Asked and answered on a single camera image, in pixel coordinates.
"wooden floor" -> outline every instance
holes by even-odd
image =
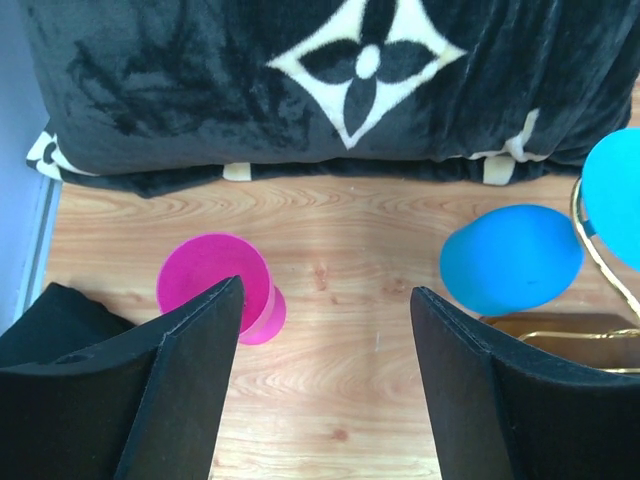
[[[411,289],[446,296],[437,259],[457,228],[513,203],[566,212],[572,182],[221,181],[154,200],[67,185],[47,281],[144,322],[158,315],[156,275],[175,246],[208,231],[245,237],[268,259],[289,316],[271,343],[238,347],[215,478],[435,480]],[[639,276],[619,271],[640,290]],[[627,314],[588,264],[542,310],[594,309]]]

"gold metal stand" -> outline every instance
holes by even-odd
[[[602,275],[607,279],[609,284],[618,292],[618,294],[627,302],[633,313],[635,314],[634,323],[640,327],[640,302],[631,293],[631,291],[622,283],[622,281],[613,273],[609,265],[604,261],[595,245],[591,241],[591,237],[595,235],[588,220],[585,219],[582,202],[582,178],[578,178],[573,191],[571,192],[571,221],[573,227],[582,242],[585,250],[598,266]],[[579,340],[614,340],[614,339],[633,339],[640,338],[640,328],[631,328],[623,330],[614,330],[604,333],[577,333],[577,332],[557,332],[557,331],[537,331],[529,332],[518,338],[523,342],[532,338],[563,338],[563,339],[579,339]],[[612,373],[633,373],[640,374],[640,368],[602,368],[601,370]]]

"magenta cup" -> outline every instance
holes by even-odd
[[[286,304],[273,283],[260,252],[246,240],[229,233],[208,233],[176,248],[158,275],[156,298],[167,313],[222,280],[240,276],[245,289],[239,342],[260,345],[284,326]]]

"fleece blanket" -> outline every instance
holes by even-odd
[[[28,164],[144,197],[577,174],[640,67],[640,0],[18,1],[51,117]]]

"white clover pattern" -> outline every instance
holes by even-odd
[[[316,32],[267,66],[318,103],[351,149],[390,110],[467,52],[434,27],[421,0],[346,0]]]
[[[54,180],[62,180],[62,171],[77,173],[80,175],[94,176],[74,167],[67,157],[60,151],[58,136],[47,130],[43,131],[38,140],[27,153],[27,164],[43,175]]]

